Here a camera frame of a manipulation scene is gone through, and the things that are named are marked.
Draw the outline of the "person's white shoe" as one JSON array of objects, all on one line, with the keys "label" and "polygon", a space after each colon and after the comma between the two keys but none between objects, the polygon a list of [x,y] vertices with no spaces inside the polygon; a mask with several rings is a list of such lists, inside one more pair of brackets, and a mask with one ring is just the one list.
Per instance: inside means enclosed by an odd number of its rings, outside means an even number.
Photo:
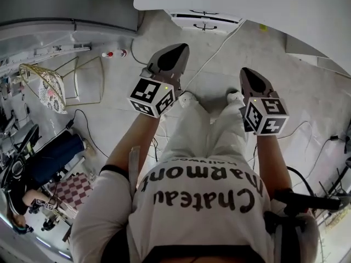
[{"label": "person's white shoe", "polygon": [[234,102],[244,102],[244,96],[242,95],[242,93],[240,91],[236,91],[236,90],[232,90],[230,92],[228,92],[227,94],[227,104],[231,104]]},{"label": "person's white shoe", "polygon": [[191,92],[183,92],[179,98],[178,102],[182,108],[189,107],[191,104],[197,103],[198,100],[196,96]]}]

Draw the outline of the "white shelf rack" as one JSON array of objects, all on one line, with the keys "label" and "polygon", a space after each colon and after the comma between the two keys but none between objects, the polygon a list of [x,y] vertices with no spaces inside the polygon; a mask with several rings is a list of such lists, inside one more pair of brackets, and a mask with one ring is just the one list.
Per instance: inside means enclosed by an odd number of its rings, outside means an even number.
[{"label": "white shelf rack", "polygon": [[0,77],[18,70],[21,64],[35,64],[65,54],[92,48],[92,37],[78,32],[37,32],[26,35],[0,34]]}]

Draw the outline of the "floral patterned cushion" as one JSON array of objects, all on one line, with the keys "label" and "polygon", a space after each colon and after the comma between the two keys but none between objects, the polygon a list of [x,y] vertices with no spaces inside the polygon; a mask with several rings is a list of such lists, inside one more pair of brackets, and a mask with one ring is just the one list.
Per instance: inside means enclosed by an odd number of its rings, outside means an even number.
[{"label": "floral patterned cushion", "polygon": [[56,73],[43,72],[40,74],[38,98],[50,110],[67,114],[64,82]]}]

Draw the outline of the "person's right white shoe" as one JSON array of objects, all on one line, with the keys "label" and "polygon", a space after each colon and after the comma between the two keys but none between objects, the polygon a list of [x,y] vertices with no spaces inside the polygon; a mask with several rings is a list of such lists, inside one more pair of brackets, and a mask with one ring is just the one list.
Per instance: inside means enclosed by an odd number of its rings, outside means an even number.
[{"label": "person's right white shoe", "polygon": [[232,90],[230,92],[228,92],[227,94],[227,104],[231,104],[234,102],[244,102],[244,96],[242,95],[242,93],[240,91],[236,91],[236,90]]}]

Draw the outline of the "person's right forearm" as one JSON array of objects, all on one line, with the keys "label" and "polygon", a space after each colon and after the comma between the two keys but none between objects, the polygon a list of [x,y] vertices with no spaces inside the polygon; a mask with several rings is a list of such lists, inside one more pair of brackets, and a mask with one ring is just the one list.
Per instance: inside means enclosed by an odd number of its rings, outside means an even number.
[{"label": "person's right forearm", "polygon": [[292,182],[276,136],[257,136],[259,176],[270,199],[276,190],[292,188]]}]

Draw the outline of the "person's white printed t-shirt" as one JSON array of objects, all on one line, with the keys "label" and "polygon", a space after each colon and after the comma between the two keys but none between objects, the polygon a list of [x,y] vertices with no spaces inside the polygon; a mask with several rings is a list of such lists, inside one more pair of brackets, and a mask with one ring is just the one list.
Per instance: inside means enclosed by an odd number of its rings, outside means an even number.
[{"label": "person's white printed t-shirt", "polygon": [[[74,263],[100,263],[116,232],[127,228],[132,255],[142,261],[161,245],[248,245],[274,262],[274,238],[264,213],[283,214],[262,179],[245,163],[174,158],[150,170],[139,186],[128,173],[103,167],[72,226]],[[318,226],[308,215],[308,263],[318,251]]]}]

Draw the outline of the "person's left forearm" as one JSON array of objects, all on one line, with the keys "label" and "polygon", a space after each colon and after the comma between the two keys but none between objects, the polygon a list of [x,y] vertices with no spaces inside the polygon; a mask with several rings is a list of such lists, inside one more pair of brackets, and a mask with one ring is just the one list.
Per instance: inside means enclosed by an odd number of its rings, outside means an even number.
[{"label": "person's left forearm", "polygon": [[159,118],[153,118],[140,113],[112,151],[104,168],[117,168],[127,173],[129,168],[129,154],[133,148],[139,147],[138,173],[140,174],[159,122]]}]

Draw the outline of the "black waist band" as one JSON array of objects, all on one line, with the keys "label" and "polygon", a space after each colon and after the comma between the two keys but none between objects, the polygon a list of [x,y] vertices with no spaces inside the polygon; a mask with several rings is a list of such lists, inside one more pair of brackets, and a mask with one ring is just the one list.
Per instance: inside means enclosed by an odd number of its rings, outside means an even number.
[{"label": "black waist band", "polygon": [[248,263],[265,263],[261,256],[248,245],[161,245],[155,246],[140,261],[132,255],[132,245],[128,243],[127,228],[116,232],[107,243],[100,263],[160,263],[162,259],[184,257],[239,257]]}]

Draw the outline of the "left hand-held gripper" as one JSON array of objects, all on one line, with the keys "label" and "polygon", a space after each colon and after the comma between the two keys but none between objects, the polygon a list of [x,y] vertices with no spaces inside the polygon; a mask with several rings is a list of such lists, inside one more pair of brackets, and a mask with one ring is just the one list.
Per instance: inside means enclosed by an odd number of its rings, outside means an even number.
[{"label": "left hand-held gripper", "polygon": [[180,78],[189,55],[187,44],[169,45],[157,51],[131,89],[128,101],[132,107],[154,118],[169,110],[182,92]]}]

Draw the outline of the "person's white trousers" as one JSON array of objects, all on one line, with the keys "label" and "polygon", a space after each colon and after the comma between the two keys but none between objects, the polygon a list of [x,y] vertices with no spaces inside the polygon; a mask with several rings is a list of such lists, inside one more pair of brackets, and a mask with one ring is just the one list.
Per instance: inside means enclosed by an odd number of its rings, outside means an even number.
[{"label": "person's white trousers", "polygon": [[208,158],[245,163],[246,134],[240,108],[241,100],[229,103],[214,123],[210,114],[193,101],[178,119],[161,161],[172,158]]}]

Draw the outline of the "pink checkered tablecloth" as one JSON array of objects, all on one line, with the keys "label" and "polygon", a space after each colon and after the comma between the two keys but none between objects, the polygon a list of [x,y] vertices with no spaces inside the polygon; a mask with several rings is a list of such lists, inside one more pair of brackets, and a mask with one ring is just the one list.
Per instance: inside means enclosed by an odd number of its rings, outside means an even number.
[{"label": "pink checkered tablecloth", "polygon": [[49,184],[48,190],[67,206],[78,211],[88,199],[92,187],[86,174],[80,173],[57,184]]}]

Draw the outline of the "person's left white shoe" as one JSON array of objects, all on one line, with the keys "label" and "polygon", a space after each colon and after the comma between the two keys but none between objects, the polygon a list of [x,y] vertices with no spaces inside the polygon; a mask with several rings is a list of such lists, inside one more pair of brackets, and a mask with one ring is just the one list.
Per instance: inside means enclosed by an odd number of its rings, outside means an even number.
[{"label": "person's left white shoe", "polygon": [[189,107],[191,104],[197,103],[198,100],[196,96],[191,92],[183,92],[179,98],[178,102],[182,108]]}]

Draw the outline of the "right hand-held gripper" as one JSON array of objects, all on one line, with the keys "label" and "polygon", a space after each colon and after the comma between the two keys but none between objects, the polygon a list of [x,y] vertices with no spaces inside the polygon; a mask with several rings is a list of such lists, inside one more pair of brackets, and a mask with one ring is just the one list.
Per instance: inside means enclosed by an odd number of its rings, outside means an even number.
[{"label": "right hand-held gripper", "polygon": [[285,101],[278,98],[272,84],[257,71],[243,67],[240,70],[244,106],[240,108],[245,132],[256,135],[279,135],[289,114]]}]

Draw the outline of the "black shoulder harness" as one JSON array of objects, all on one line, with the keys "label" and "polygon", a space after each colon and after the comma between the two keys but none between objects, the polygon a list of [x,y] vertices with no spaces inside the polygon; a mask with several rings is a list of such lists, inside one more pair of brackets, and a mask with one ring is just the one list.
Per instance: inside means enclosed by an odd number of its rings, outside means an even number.
[{"label": "black shoulder harness", "polygon": [[265,229],[274,238],[274,262],[308,263],[305,249],[309,231],[308,209],[303,212],[291,211],[284,205],[282,215],[272,211],[264,213]]}]

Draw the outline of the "black equipment case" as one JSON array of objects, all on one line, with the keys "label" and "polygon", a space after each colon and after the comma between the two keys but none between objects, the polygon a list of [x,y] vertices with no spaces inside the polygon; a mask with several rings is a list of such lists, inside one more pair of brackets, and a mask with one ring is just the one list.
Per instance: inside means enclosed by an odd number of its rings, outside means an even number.
[{"label": "black equipment case", "polygon": [[294,193],[292,190],[276,190],[274,199],[286,204],[291,211],[303,212],[306,209],[338,210],[341,206],[339,199],[329,199]]}]

